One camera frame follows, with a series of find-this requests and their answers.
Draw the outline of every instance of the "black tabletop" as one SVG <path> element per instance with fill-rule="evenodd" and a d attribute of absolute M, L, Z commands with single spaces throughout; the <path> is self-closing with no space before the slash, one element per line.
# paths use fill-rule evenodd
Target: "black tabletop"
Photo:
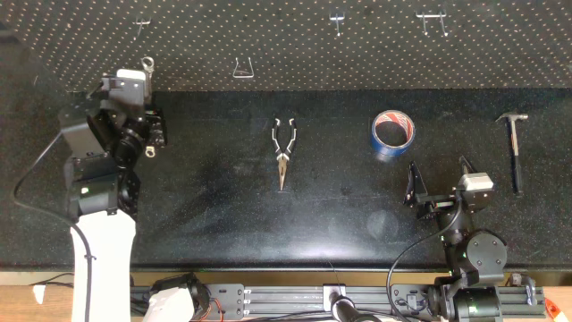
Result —
<path fill-rule="evenodd" d="M 142 157 L 133 270 L 388 269 L 412 242 L 437 231 L 402 206 L 415 160 L 432 194 L 450 191 L 467 157 L 495 184 L 477 227 L 502 236 L 509 269 L 572 268 L 572 92 L 563 89 L 312 92 L 157 92 L 169 146 Z M 56 112 L 28 102 L 3 106 L 0 268 L 62 269 L 73 263 L 69 229 L 10 204 L 8 190 L 58 131 Z M 370 146 L 384 110 L 413 120 L 409 150 L 389 162 Z M 525 195 L 512 192 L 506 122 L 517 110 Z M 298 141 L 279 191 L 271 142 L 274 117 L 294 117 Z M 284 140 L 289 138 L 283 129 Z M 60 142 L 22 188 L 22 197 L 63 210 Z M 439 241 L 400 265 L 445 268 Z"/>

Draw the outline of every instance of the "pliers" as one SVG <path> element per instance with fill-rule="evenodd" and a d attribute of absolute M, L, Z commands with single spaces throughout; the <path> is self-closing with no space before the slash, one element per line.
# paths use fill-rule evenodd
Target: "pliers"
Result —
<path fill-rule="evenodd" d="M 284 187 L 284 177 L 286 176 L 286 168 L 288 162 L 290 161 L 290 156 L 292 155 L 292 150 L 294 149 L 296 143 L 296 123 L 294 119 L 290 119 L 290 142 L 286 147 L 286 150 L 282 150 L 278 144 L 276 137 L 278 136 L 278 128 L 280 127 L 280 120 L 275 119 L 274 127 L 272 128 L 272 142 L 274 144 L 274 152 L 276 153 L 278 160 L 278 175 L 280 175 L 280 191 Z"/>

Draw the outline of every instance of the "pegboard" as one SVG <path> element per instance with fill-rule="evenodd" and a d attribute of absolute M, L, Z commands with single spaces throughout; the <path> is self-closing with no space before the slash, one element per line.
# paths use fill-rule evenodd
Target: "pegboard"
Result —
<path fill-rule="evenodd" d="M 154 90 L 572 87 L 570 0 L 4 0 L 0 19 L 69 91 L 144 56 Z"/>

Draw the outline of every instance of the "wooden table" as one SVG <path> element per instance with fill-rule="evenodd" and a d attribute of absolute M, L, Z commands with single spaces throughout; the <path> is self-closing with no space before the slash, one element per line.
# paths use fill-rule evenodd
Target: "wooden table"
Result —
<path fill-rule="evenodd" d="M 572 318 L 572 287 L 544 287 L 544 294 Z M 44 303 L 37 304 L 32 286 L 0 286 L 0 321 L 70 321 L 72 318 L 73 289 L 48 286 Z M 141 321 L 143 318 L 132 318 Z M 523 322 L 551 321 L 546 319 L 522 319 Z"/>

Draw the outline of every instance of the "roll of tape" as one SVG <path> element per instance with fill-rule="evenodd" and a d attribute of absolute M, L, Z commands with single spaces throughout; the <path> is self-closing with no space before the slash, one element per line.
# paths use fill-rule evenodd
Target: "roll of tape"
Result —
<path fill-rule="evenodd" d="M 383 122 L 393 122 L 398 124 L 406 133 L 406 142 L 400 146 L 392 146 L 382 142 L 377 136 L 377 131 L 375 130 Z M 406 114 L 400 111 L 389 110 L 377 115 L 372 124 L 372 145 L 374 146 L 377 153 L 383 154 L 385 156 L 400 156 L 402 155 L 413 142 L 415 137 L 415 125 L 413 121 Z"/>

